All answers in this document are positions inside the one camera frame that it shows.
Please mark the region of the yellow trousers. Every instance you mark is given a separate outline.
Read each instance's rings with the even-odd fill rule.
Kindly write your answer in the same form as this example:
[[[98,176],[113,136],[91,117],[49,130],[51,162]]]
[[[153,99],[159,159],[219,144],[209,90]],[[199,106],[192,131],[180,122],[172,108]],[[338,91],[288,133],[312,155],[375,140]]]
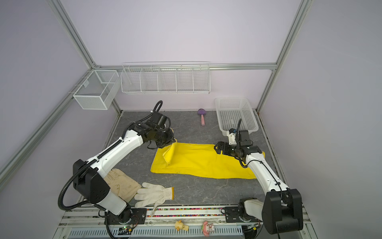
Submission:
[[[213,144],[175,142],[159,148],[150,171],[157,174],[182,174],[212,179],[255,179],[234,157],[217,154]]]

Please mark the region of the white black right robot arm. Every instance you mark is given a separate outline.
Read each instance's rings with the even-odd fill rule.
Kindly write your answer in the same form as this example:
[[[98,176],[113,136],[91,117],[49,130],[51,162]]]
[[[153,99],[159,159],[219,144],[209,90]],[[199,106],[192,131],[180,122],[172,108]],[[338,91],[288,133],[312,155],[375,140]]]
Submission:
[[[263,152],[253,144],[247,130],[241,130],[241,122],[228,131],[228,142],[219,141],[214,150],[217,154],[231,156],[244,169],[250,169],[260,183],[265,200],[241,199],[238,204],[239,218],[250,221],[256,218],[271,234],[281,234],[303,229],[302,196],[291,189],[269,166]]]

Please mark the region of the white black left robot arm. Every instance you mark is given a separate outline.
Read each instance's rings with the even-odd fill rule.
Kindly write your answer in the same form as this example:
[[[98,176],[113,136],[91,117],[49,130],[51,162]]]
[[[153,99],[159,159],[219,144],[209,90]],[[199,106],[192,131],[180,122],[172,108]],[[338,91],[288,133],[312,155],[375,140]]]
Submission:
[[[68,211],[84,204],[92,204],[115,215],[118,223],[130,221],[130,205],[111,191],[105,178],[122,159],[144,143],[154,142],[155,148],[158,149],[176,141],[171,129],[171,120],[159,112],[162,104],[162,101],[158,101],[148,116],[129,124],[121,137],[105,150],[87,161],[79,159],[73,164],[73,175],[58,196],[58,207],[61,210]],[[71,206],[64,205],[64,196],[70,185],[85,198],[85,201]]]

